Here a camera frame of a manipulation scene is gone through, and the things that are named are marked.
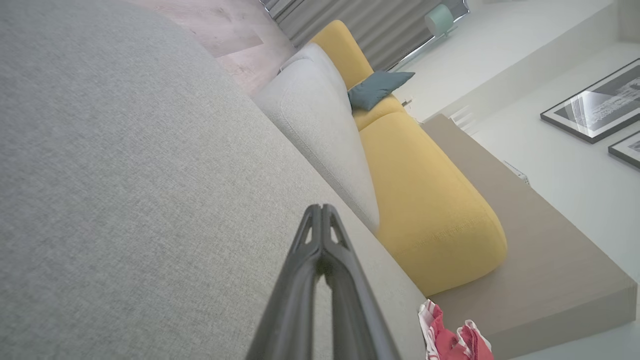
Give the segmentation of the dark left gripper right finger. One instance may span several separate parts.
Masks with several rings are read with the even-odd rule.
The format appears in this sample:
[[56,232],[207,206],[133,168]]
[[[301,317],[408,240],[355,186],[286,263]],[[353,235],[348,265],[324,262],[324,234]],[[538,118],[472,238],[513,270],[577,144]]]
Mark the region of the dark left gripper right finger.
[[331,289],[333,358],[401,358],[345,226],[333,205],[322,207],[322,269]]

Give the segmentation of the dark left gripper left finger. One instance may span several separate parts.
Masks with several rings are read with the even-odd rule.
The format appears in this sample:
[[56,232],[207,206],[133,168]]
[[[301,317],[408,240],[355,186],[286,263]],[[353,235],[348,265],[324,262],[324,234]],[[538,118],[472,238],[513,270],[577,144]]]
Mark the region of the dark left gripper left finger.
[[313,358],[314,299],[321,234],[322,207],[309,205],[254,333],[247,360]]

